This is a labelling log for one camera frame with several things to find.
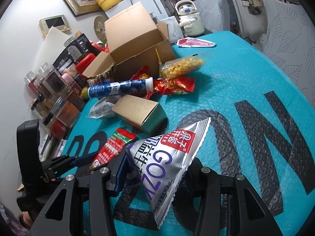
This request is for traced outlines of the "orange-labelled clear jar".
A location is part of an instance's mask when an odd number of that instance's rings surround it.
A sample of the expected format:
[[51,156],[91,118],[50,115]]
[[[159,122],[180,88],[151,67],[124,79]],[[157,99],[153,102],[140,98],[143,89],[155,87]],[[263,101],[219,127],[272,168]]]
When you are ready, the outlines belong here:
[[51,109],[51,113],[67,127],[71,128],[79,114],[79,109],[67,99],[59,97]]

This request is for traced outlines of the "silver purple triangular snack bag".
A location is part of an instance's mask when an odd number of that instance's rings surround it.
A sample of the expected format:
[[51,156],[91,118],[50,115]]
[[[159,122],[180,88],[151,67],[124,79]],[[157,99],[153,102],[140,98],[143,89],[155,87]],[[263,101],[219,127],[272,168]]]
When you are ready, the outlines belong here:
[[175,193],[207,135],[211,118],[163,135],[128,144],[157,227],[163,224]]

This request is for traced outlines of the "blue tablet tube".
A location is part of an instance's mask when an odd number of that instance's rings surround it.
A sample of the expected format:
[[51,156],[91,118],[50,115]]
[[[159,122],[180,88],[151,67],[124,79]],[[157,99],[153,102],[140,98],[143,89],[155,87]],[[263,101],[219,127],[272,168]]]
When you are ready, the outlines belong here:
[[129,80],[89,87],[87,95],[90,99],[104,98],[114,95],[126,95],[135,93],[151,93],[154,91],[153,78]]

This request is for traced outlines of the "dark colourful snack bag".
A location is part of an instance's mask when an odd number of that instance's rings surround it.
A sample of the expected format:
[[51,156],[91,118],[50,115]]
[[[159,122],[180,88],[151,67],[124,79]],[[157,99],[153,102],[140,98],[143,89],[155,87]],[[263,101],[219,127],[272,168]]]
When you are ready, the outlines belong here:
[[116,73],[116,66],[116,62],[112,63],[110,67],[107,68],[103,73],[87,78],[86,83],[90,87],[112,83],[114,80],[114,75]]

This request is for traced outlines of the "teal bubble mat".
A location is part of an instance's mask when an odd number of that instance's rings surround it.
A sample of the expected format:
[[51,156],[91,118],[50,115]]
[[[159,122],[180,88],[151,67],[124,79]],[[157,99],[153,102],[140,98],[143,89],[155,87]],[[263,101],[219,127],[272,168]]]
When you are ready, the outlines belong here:
[[[292,80],[271,61],[238,36],[218,32],[203,37],[217,45],[212,49],[173,46],[177,57],[204,53],[205,64],[192,73],[193,93],[156,95],[168,123],[165,132],[211,117],[211,126],[197,157],[223,175],[243,173],[275,216],[283,235],[301,233],[314,210],[314,108]],[[62,154],[82,156],[119,127],[136,128],[117,117],[88,119],[85,106]],[[154,229],[142,186],[127,188],[111,198],[118,235],[193,235],[200,199],[185,189],[174,200],[159,230]]]

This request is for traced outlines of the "red green snack packet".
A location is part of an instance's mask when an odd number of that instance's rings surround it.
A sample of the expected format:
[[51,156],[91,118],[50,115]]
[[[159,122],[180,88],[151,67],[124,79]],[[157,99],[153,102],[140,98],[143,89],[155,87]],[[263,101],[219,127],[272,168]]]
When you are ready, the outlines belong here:
[[89,169],[92,170],[110,162],[121,153],[126,144],[131,143],[136,138],[137,134],[118,128],[100,149]]

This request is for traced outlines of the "open cardboard box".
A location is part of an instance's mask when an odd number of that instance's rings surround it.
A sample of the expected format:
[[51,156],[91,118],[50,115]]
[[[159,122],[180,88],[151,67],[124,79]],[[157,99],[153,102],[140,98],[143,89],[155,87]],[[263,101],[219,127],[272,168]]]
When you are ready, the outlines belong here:
[[158,50],[162,63],[175,59],[169,42],[168,25],[154,22],[144,5],[138,2],[105,21],[109,53],[101,52],[84,71],[93,77],[117,63],[114,80],[129,80],[143,66],[152,77],[159,76]]

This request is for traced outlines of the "gold green small box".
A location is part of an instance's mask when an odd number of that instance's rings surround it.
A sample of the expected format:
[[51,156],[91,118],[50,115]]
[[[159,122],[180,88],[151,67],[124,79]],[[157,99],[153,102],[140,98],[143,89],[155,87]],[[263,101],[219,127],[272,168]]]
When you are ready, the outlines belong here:
[[158,102],[133,95],[120,98],[112,111],[149,136],[154,135],[167,119],[164,109]]

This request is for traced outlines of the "pink bottle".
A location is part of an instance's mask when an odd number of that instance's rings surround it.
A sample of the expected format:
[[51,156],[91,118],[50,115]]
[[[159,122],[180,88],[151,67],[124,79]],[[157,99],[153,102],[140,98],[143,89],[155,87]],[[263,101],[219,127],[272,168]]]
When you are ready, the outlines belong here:
[[65,82],[71,87],[71,89],[77,95],[81,95],[82,88],[79,86],[79,84],[75,81],[75,79],[70,74],[64,73],[62,75],[62,78],[65,80]]

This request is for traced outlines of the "packaged yellow waffle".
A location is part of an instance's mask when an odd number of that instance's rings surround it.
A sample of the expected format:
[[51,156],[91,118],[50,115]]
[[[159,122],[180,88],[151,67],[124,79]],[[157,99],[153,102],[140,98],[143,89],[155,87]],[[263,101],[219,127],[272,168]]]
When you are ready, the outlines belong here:
[[175,79],[199,70],[205,61],[197,54],[171,60],[160,66],[160,76],[164,79]]

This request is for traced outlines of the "white foam board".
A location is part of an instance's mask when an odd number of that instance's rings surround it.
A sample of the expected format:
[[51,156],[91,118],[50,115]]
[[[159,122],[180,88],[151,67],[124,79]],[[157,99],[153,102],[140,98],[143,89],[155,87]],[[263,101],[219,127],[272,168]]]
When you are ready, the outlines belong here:
[[46,36],[43,35],[39,26],[37,26],[37,35],[33,46],[31,70],[38,73],[39,68],[47,62],[55,62],[60,53],[64,50],[64,42],[72,35],[71,30],[60,31],[52,27]]

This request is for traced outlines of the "yellow green lollipop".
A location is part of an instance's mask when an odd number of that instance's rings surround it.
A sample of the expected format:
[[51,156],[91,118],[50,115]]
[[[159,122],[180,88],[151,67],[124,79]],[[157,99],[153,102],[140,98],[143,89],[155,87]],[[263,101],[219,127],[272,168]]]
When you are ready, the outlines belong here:
[[158,60],[158,65],[161,66],[162,65],[162,61],[161,61],[161,58],[160,58],[160,54],[158,52],[158,49],[155,49],[155,53],[157,55],[157,60]]

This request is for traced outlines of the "red plastic container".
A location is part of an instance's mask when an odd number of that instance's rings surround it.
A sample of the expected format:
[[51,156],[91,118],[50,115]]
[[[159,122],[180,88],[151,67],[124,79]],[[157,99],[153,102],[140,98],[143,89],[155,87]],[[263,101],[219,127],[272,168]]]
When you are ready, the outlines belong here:
[[77,72],[82,75],[95,58],[96,56],[93,53],[86,55],[75,65]]

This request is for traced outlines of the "silver grey foil packet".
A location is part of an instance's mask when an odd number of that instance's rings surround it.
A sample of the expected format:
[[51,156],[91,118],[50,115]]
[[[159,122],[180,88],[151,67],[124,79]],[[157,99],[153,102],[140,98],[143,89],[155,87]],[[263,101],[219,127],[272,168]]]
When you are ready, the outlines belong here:
[[112,111],[114,105],[121,98],[118,96],[108,96],[100,99],[89,111],[87,115],[90,119],[113,118],[116,114]]

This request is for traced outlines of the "tall clear spice jar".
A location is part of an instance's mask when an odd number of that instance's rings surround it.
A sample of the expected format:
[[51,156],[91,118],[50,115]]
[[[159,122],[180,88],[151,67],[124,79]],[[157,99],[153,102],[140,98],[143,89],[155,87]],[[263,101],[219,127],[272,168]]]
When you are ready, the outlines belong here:
[[48,84],[49,89],[53,93],[60,93],[66,86],[66,82],[51,64],[45,62],[38,70],[41,76],[44,77],[45,82]]

